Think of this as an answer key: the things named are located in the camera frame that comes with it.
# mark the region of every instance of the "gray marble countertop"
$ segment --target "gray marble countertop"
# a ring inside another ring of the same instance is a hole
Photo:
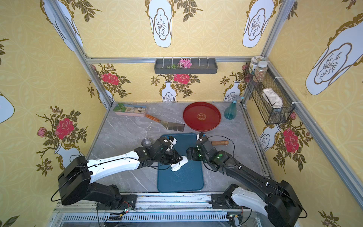
[[[146,105],[148,114],[161,120],[184,123],[183,111],[190,103],[137,103]],[[215,102],[221,112],[222,119],[220,124],[213,130],[206,132],[207,136],[222,135],[230,138],[236,145],[235,158],[252,169],[262,174],[262,164],[256,153],[254,144],[251,141],[241,109],[237,106],[237,116],[233,120],[228,120],[223,116],[224,110],[230,102]],[[160,123],[154,122],[146,117],[132,117],[116,115],[112,110],[109,112],[106,122],[101,130],[99,137],[91,151],[89,159],[107,158],[125,154],[141,146],[141,140],[150,138],[152,142],[163,134],[181,133],[166,130]],[[185,125],[184,133],[196,133]],[[225,140],[222,137],[213,137],[211,141]],[[233,144],[216,146],[217,150],[224,150],[232,154]],[[224,191],[230,184],[237,184],[246,188],[237,180],[222,176],[220,172],[212,172],[203,165],[204,187],[201,191]],[[98,180],[98,183],[105,185],[117,185],[121,192],[157,192],[158,171],[153,168],[144,167],[132,171],[116,173]]]

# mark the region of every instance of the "metal spatula blade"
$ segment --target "metal spatula blade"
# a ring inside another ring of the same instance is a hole
[[[167,121],[160,121],[160,124],[164,126],[164,128],[168,130],[174,131],[184,131],[185,124],[174,123],[174,122],[167,122]]]
[[[180,124],[180,123],[174,123],[174,122],[168,122],[168,121],[162,121],[156,117],[153,117],[149,114],[145,115],[147,118],[159,122],[162,126],[164,126],[164,128],[168,129],[168,130],[173,130],[173,131],[184,131],[184,127],[185,124]]]

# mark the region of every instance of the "spray bottle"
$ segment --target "spray bottle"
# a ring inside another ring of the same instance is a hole
[[[243,99],[243,97],[241,96],[231,96],[233,97],[233,101],[232,103],[226,108],[226,110],[224,111],[224,117],[227,118],[228,120],[232,120],[236,117],[237,115],[237,107],[236,107],[236,103],[237,100],[239,99]]]

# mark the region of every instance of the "wire mesh basket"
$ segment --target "wire mesh basket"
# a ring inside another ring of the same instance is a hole
[[[287,95],[279,82],[275,81],[275,77],[272,75],[270,69],[267,70],[266,75],[262,81],[255,82],[253,75],[249,73],[249,62],[246,63],[246,70],[244,75],[247,87],[251,92],[253,100],[255,101],[259,112],[262,115],[264,122],[267,125],[272,124],[284,124],[289,118],[290,114],[295,108],[295,104],[292,104],[292,100]],[[273,104],[262,96],[265,88],[272,88],[274,92],[282,98],[282,107],[279,109],[273,108]]]

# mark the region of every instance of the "small metal cup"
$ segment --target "small metal cup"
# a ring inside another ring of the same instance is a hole
[[[143,147],[150,147],[151,145],[151,139],[145,138],[141,141],[141,146]]]

